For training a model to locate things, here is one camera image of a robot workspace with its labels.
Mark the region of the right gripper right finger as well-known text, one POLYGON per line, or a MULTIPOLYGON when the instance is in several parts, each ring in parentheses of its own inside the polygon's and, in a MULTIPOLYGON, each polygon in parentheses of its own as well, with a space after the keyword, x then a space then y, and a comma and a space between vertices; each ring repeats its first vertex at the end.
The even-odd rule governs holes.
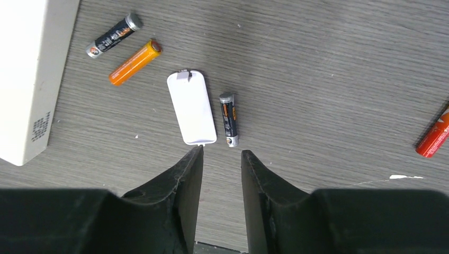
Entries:
POLYGON ((241 153, 250 253, 448 253, 448 196, 419 189, 306 193, 241 153))

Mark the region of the orange battery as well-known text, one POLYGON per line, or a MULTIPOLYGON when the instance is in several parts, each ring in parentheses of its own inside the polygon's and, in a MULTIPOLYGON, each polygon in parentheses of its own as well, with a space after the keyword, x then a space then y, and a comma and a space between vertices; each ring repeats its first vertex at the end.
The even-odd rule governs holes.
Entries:
POLYGON ((117 67, 109 74, 109 81, 115 86, 121 86, 133 75, 139 72, 147 64, 157 58, 162 52, 162 47, 155 40, 150 40, 129 59, 117 67))

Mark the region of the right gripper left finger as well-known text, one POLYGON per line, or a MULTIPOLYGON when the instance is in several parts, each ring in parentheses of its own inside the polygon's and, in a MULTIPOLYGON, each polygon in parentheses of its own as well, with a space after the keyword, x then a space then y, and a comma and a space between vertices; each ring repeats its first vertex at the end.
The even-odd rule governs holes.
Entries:
POLYGON ((1 253, 192 253, 203 147, 145 184, 1 189, 1 253))

